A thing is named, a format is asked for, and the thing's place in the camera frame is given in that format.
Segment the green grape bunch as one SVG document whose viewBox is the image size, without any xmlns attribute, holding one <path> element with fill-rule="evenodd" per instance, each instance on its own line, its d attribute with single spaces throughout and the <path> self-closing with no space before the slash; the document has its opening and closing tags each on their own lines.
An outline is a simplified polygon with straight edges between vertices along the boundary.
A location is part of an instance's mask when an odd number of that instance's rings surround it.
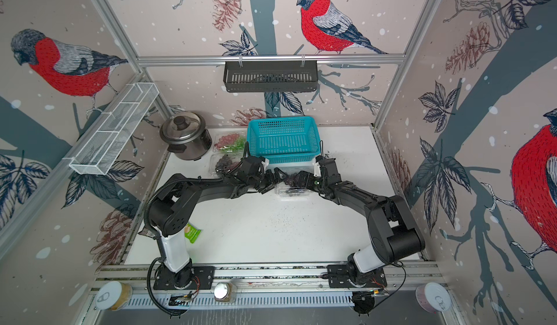
<svg viewBox="0 0 557 325">
<path fill-rule="evenodd" d="M 242 152 L 245 149 L 246 138 L 240 136 L 226 147 L 227 152 Z"/>
</svg>

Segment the clear plastic clamshell container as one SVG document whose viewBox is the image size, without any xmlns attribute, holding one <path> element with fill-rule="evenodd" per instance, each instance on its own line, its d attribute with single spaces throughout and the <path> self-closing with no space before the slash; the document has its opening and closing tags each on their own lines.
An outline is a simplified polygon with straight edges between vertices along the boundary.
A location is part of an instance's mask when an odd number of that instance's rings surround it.
<svg viewBox="0 0 557 325">
<path fill-rule="evenodd" d="M 247 141 L 246 132 L 219 132 L 213 145 L 214 152 L 242 152 Z"/>
</svg>

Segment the red grape bunch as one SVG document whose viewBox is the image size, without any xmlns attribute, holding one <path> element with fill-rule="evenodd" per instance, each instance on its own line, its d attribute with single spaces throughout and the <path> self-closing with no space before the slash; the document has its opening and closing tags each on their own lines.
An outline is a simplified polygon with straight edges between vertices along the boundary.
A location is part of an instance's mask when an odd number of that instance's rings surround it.
<svg viewBox="0 0 557 325">
<path fill-rule="evenodd" d="M 228 135 L 223 135 L 216 142 L 215 147 L 218 150 L 226 149 L 226 147 L 228 145 L 230 145 L 232 142 L 234 142 L 235 139 L 238 138 L 238 137 L 240 137 L 240 135 L 238 133 L 231 133 L 231 134 L 228 134 Z"/>
</svg>

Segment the dark purple grape bunch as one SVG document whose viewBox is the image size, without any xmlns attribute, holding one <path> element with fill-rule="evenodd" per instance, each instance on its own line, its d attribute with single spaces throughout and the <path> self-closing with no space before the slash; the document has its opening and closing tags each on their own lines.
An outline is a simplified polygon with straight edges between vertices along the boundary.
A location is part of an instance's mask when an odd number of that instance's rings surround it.
<svg viewBox="0 0 557 325">
<path fill-rule="evenodd" d="M 285 197 L 298 197 L 306 195 L 306 189 L 302 188 L 289 188 L 284 191 Z"/>
</svg>

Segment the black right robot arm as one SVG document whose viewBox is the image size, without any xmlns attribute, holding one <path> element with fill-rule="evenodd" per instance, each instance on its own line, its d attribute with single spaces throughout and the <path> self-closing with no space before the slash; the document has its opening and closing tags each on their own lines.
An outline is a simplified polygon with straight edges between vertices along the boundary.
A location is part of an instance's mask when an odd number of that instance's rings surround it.
<svg viewBox="0 0 557 325">
<path fill-rule="evenodd" d="M 365 217 L 370 243 L 348 256 L 348 279 L 360 287 L 375 279 L 384 266 L 419 253 L 426 248 L 415 218 L 406 201 L 362 190 L 342 179 L 333 158 L 317 157 L 320 175 L 300 171 L 287 177 L 286 184 L 311 190 L 323 199 L 353 209 Z"/>
</svg>

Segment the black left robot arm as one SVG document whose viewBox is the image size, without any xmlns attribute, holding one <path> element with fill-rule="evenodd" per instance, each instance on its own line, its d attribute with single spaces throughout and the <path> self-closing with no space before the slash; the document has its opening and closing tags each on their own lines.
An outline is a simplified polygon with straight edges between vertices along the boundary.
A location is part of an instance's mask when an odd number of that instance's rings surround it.
<svg viewBox="0 0 557 325">
<path fill-rule="evenodd" d="M 147 201 L 144 227 L 154 235 L 160 251 L 160 271 L 170 280 L 164 285 L 187 288 L 194 281 L 193 262 L 187 252 L 184 229 L 198 203 L 237 199 L 248 193 L 265 194 L 287 179 L 280 168 L 266 168 L 263 157 L 242 157 L 232 169 L 214 179 L 174 174 Z"/>
</svg>

